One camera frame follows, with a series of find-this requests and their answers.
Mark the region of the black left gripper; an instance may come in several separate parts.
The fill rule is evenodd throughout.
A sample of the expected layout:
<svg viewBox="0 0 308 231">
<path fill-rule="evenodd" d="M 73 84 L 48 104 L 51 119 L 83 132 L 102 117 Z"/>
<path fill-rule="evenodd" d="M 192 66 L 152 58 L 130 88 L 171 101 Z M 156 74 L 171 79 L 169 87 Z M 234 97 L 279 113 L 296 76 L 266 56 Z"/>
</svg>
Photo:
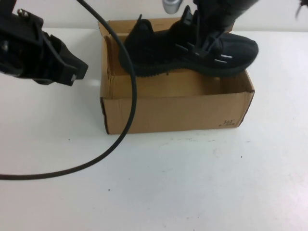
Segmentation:
<svg viewBox="0 0 308 231">
<path fill-rule="evenodd" d="M 84 79 L 88 67 L 54 35 L 43 33 L 38 44 L 0 36 L 0 72 L 3 74 L 32 79 L 41 85 L 55 82 L 72 86 L 74 80 Z"/>
</svg>

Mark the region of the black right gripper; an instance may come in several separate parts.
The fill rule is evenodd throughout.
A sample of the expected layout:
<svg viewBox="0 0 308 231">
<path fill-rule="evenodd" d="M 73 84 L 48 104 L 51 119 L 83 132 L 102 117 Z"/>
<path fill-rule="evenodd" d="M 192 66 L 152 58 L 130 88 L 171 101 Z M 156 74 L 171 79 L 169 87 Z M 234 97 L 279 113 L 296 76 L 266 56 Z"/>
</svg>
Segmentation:
<svg viewBox="0 0 308 231">
<path fill-rule="evenodd" d="M 193 14 L 195 25 L 195 54 L 206 57 L 223 32 L 231 31 L 231 9 L 221 9 L 209 15 L 196 10 Z"/>
</svg>

